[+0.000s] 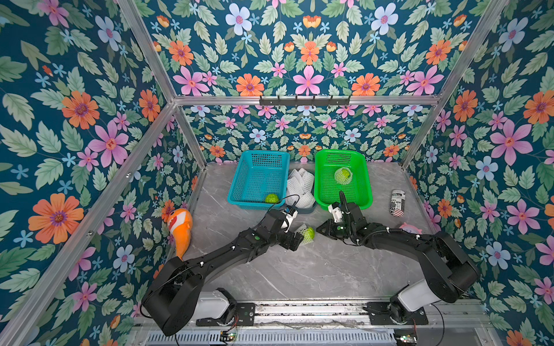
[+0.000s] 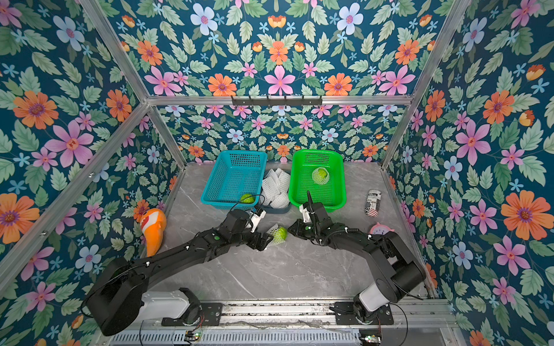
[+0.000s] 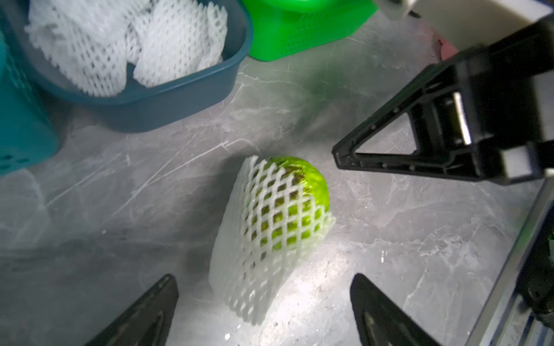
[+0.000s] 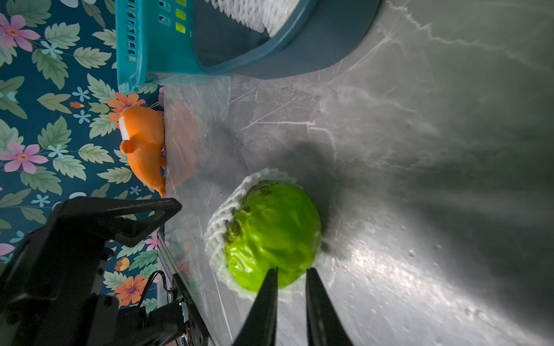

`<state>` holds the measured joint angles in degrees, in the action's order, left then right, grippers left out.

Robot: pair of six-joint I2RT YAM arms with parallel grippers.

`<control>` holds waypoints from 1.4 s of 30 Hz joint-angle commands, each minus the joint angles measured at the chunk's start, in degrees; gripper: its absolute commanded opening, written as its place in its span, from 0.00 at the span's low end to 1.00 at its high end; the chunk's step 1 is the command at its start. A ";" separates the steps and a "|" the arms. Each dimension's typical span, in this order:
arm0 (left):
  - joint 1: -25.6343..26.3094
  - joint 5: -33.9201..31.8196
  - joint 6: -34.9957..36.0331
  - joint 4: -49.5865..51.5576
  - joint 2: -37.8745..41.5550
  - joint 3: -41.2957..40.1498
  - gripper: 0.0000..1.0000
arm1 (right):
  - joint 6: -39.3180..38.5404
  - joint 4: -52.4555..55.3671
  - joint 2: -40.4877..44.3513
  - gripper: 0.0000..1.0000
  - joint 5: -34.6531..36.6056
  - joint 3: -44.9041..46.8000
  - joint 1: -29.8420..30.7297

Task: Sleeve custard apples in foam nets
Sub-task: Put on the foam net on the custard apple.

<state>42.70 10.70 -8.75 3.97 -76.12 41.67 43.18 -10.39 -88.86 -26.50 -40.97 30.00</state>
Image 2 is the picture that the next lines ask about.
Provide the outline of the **white foam net sleeve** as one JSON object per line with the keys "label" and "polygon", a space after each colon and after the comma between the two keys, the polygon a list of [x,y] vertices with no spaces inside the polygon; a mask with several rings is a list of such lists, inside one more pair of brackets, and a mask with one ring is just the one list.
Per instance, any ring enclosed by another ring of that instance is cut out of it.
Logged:
{"label": "white foam net sleeve", "polygon": [[272,237],[268,246],[276,246],[283,244],[287,240],[288,231],[284,226],[276,223],[267,231],[267,234]]}
{"label": "white foam net sleeve", "polygon": [[330,180],[330,173],[324,167],[318,167],[312,171],[312,181],[317,185],[326,185]]}

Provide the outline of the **dark-topped green custard apple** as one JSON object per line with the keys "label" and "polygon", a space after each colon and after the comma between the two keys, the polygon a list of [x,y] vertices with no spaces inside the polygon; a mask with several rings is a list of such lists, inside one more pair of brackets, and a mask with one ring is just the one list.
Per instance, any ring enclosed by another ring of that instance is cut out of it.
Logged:
{"label": "dark-topped green custard apple", "polygon": [[284,227],[279,227],[274,231],[274,241],[278,243],[285,242],[287,240],[288,232]]}

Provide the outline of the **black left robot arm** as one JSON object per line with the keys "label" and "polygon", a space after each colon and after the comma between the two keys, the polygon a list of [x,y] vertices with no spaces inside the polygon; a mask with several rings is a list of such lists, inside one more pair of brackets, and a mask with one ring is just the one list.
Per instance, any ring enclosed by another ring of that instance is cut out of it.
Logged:
{"label": "black left robot arm", "polygon": [[231,210],[219,226],[197,233],[182,245],[137,260],[116,258],[99,275],[84,305],[103,335],[118,334],[147,309],[143,295],[159,282],[225,255],[233,246],[264,251],[274,236],[256,228],[247,212]]}

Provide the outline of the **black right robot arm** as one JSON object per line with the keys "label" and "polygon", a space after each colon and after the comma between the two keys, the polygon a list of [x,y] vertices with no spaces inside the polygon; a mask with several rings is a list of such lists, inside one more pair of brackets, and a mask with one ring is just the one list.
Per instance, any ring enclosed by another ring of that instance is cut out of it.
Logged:
{"label": "black right robot arm", "polygon": [[288,233],[366,260],[373,282],[353,298],[351,312],[360,323],[370,323],[381,308],[398,303],[425,281],[425,269],[395,232],[372,235],[334,222],[324,205],[315,203],[310,193],[300,212],[301,219],[288,228]]}

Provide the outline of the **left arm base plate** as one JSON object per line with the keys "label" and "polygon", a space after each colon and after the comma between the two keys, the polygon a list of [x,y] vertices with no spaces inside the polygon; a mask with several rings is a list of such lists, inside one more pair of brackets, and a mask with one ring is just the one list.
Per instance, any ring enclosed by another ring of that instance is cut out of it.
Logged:
{"label": "left arm base plate", "polygon": [[163,318],[163,327],[198,327],[202,324],[203,327],[218,326],[222,318],[223,304],[221,303],[205,303],[192,304],[183,313],[181,317],[176,319]]}

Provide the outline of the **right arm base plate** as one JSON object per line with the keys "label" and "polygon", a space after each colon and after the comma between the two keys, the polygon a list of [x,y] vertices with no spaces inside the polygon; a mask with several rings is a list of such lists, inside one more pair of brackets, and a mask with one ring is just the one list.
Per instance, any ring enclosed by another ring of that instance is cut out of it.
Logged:
{"label": "right arm base plate", "polygon": [[330,305],[337,325],[393,325],[391,308],[385,304],[369,311],[358,301],[336,301]]}

